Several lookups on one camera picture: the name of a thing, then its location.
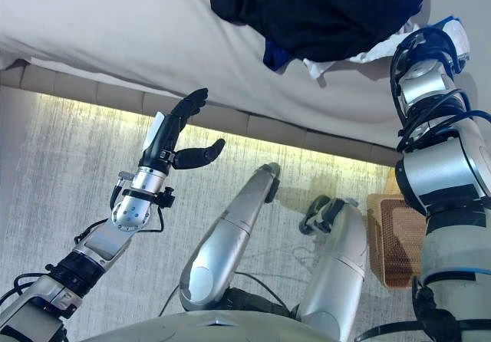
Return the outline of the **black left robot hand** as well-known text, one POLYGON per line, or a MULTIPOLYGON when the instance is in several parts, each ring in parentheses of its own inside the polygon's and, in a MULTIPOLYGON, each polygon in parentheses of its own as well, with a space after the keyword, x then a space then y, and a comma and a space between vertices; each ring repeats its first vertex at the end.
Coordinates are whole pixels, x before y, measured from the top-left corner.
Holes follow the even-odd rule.
POLYGON ((218 139, 212 146, 204 148, 188 148, 175 151, 177 140, 188 119, 200 112, 206 105, 208 89, 193 91, 184 97, 157 127, 150 138, 150 143, 143 149, 139 166, 147 167, 168 174, 170 167, 174 169, 195 169, 213 162, 222 152, 226 142, 218 139))

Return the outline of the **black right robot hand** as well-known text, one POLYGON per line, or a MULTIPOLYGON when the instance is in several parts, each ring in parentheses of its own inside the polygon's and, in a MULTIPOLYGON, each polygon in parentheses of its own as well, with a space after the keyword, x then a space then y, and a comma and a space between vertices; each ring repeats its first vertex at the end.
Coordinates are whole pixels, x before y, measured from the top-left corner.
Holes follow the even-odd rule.
POLYGON ((402 51, 440 52, 450 62, 459 62, 461 68, 470 59, 470 42, 459 18, 448 16, 410 33, 398 46, 402 51))

